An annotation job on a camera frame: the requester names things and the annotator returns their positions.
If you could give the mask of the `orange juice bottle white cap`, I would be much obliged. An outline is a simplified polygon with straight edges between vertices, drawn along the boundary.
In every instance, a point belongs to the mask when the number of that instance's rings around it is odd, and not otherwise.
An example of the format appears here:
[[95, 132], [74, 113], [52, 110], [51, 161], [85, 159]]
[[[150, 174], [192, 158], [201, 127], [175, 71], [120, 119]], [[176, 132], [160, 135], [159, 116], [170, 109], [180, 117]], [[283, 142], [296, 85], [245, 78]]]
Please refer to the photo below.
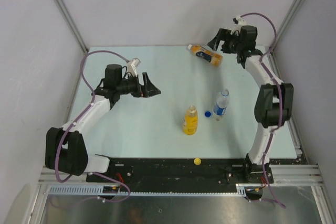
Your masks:
[[216, 67], [219, 67], [222, 63], [222, 55], [214, 53], [203, 46], [189, 44], [187, 48], [194, 56], [197, 56]]

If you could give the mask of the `yellow juice bottle yellow cap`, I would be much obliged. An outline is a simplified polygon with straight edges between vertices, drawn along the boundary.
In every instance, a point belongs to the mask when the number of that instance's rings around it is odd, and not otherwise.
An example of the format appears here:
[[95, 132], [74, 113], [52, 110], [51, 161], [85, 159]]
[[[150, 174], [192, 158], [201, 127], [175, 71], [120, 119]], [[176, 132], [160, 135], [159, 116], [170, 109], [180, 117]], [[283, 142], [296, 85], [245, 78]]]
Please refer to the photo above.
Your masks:
[[196, 133], [198, 127], [198, 112], [195, 105], [190, 105], [185, 112], [183, 132], [187, 135]]

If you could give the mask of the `blue bottle cap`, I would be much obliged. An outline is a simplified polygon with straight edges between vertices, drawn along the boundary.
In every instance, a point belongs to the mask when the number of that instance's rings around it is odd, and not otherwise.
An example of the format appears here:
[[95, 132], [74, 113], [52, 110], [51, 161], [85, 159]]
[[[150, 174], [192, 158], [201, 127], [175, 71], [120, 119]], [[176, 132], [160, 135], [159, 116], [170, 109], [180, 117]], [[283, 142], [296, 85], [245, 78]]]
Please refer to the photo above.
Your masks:
[[205, 117], [206, 117], [206, 118], [210, 118], [211, 116], [212, 116], [211, 111], [206, 111], [206, 112], [205, 112]]

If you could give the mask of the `clear water bottle blue label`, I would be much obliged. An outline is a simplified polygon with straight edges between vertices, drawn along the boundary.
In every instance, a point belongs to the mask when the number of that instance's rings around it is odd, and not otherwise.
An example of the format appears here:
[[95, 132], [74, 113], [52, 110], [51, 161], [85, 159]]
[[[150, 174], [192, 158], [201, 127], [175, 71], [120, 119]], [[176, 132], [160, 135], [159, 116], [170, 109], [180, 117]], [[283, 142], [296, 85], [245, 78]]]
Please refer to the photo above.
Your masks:
[[224, 89], [216, 96], [215, 104], [213, 107], [213, 114], [216, 121], [220, 121], [226, 112], [229, 105], [229, 90]]

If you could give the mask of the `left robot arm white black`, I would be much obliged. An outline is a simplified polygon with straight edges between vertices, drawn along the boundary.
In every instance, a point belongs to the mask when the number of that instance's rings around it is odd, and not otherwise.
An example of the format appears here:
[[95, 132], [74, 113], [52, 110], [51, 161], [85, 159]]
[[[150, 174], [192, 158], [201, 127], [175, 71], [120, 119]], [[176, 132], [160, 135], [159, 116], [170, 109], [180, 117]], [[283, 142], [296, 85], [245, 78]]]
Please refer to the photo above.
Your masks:
[[88, 155], [84, 141], [85, 134], [114, 107], [122, 95], [149, 98], [161, 94], [147, 73], [142, 74], [143, 83], [140, 83], [138, 75], [125, 77], [122, 70], [121, 65], [107, 65], [104, 78], [94, 90], [87, 107], [62, 127], [52, 127], [47, 131], [45, 152], [47, 168], [75, 176], [98, 172], [98, 176], [105, 182], [115, 178], [116, 169], [109, 165], [109, 158]]

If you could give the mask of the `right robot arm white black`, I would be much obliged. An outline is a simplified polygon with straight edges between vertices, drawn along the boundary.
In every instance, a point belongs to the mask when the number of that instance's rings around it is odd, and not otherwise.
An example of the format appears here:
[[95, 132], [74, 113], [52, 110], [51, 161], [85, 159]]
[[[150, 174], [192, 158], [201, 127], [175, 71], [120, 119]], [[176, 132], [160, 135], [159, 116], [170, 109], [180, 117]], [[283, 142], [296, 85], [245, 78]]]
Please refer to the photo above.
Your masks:
[[236, 54], [237, 63], [250, 73], [259, 87], [254, 116], [257, 133], [242, 168], [230, 169], [229, 183], [259, 183], [272, 176], [269, 170], [269, 150], [275, 133], [292, 115], [294, 87], [280, 80], [263, 62], [263, 52], [256, 48], [257, 28], [243, 25], [238, 31], [219, 29], [207, 44], [225, 54]]

